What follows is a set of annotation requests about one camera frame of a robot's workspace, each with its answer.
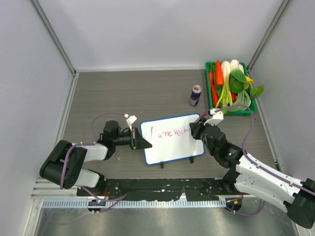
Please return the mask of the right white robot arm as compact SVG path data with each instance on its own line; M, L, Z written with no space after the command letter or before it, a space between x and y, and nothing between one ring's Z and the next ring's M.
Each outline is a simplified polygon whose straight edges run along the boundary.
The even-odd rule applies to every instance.
M288 176L260 162L251 154L227 141L216 125L203 118L189 124L191 135L201 140L209 154L228 172L222 188L227 194L236 191L258 197L287 214L297 225L311 229L315 223L315 182Z

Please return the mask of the blue framed whiteboard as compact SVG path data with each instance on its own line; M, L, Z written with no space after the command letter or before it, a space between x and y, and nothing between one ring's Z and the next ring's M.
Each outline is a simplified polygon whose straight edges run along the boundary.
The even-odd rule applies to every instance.
M195 113L142 122L141 135L152 145L144 149L146 163L155 165L203 155L204 145L192 137L189 126L198 118Z

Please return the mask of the magenta capped marker pen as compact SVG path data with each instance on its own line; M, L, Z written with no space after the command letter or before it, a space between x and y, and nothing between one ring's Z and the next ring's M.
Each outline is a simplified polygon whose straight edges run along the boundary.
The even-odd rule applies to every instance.
M202 125L204 123L204 118L208 115L208 112L203 112L199 118L197 118L194 122L189 124L191 130L195 129L197 126Z

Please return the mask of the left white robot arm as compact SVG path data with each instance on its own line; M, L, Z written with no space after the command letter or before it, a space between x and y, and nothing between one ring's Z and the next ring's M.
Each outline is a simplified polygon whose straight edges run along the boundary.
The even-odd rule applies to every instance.
M108 160L117 146L129 146L132 150L151 148L152 144L140 135L137 128L121 130L114 120L106 122L97 142L73 144L59 141L40 168L41 178L57 184L61 189L73 186L85 187L94 196L105 189L105 177L96 171L83 169L85 162Z

